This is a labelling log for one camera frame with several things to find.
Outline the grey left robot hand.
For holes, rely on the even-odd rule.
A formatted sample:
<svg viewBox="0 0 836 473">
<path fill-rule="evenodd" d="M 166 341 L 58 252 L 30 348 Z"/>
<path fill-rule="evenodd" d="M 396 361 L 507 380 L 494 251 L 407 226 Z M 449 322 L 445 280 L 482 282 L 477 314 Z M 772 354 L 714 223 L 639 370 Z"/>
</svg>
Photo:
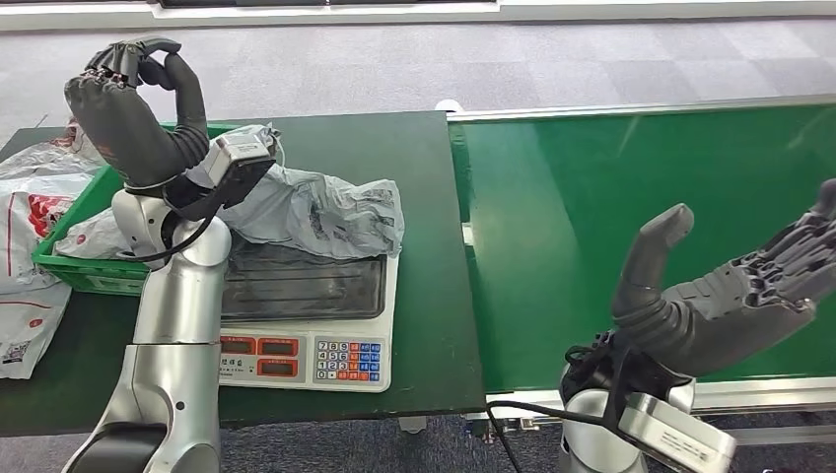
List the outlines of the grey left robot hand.
<svg viewBox="0 0 836 473">
<path fill-rule="evenodd" d="M 203 161 L 209 149 L 199 79 L 162 36 L 117 41 L 67 81 L 64 97 L 104 160 L 133 189 L 162 185 Z M 162 127 L 138 94 L 142 85 L 174 93 L 176 125 Z"/>
</svg>

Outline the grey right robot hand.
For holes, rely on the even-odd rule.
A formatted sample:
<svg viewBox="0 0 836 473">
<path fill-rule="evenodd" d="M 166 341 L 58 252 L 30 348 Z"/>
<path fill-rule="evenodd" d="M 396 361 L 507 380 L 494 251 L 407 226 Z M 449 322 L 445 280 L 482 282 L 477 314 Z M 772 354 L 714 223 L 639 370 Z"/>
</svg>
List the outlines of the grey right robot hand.
<svg viewBox="0 0 836 473">
<path fill-rule="evenodd" d="M 618 333 L 673 372 L 700 377 L 771 348 L 811 323 L 835 292 L 833 179 L 761 247 L 664 289 L 668 255 L 693 224 L 679 203 L 642 226 L 611 304 Z"/>
</svg>

